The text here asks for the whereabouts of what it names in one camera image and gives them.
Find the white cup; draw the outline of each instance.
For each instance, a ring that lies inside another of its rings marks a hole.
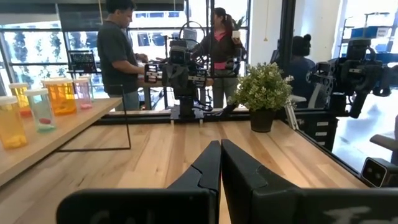
[[[232,38],[240,39],[241,38],[241,32],[238,31],[238,30],[232,31]]]

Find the man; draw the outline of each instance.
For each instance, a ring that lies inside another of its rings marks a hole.
[[[136,57],[148,60],[144,54],[134,54],[126,33],[135,7],[132,0],[106,0],[109,16],[97,36],[104,90],[111,98],[123,97],[126,110],[139,110],[137,81],[144,67],[138,67]],[[123,109],[123,104],[116,107],[116,111]]]

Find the yellow plastic cup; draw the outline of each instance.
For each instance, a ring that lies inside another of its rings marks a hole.
[[[51,78],[42,80],[42,83],[49,90],[49,99],[55,116],[77,112],[72,79]]]
[[[27,144],[16,96],[0,96],[0,139],[5,149]]]
[[[12,95],[16,96],[19,104],[19,112],[22,117],[31,117],[32,112],[29,108],[29,102],[27,97],[25,96],[25,90],[29,87],[28,83],[11,83],[8,85],[10,88]]]

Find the pink shirt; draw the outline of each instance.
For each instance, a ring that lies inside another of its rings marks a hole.
[[[217,41],[220,41],[225,35],[226,35],[226,32],[222,32],[222,33],[219,33],[219,34],[214,33],[214,38]],[[216,69],[216,70],[224,70],[225,69],[225,65],[226,65],[226,62],[215,62],[214,63],[214,69]]]

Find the dark hair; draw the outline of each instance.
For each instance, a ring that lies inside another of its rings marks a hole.
[[[217,7],[214,9],[214,13],[220,17],[223,16],[223,24],[225,26],[226,32],[228,35],[232,35],[232,31],[234,30],[234,21],[231,15],[227,14],[225,9],[222,7]]]
[[[136,3],[133,0],[106,0],[106,10],[108,13],[114,13],[116,10],[134,10]]]
[[[301,37],[301,36],[293,37],[292,54],[295,56],[310,55],[310,48],[311,48],[310,41],[311,41],[310,34],[305,34],[304,37]]]

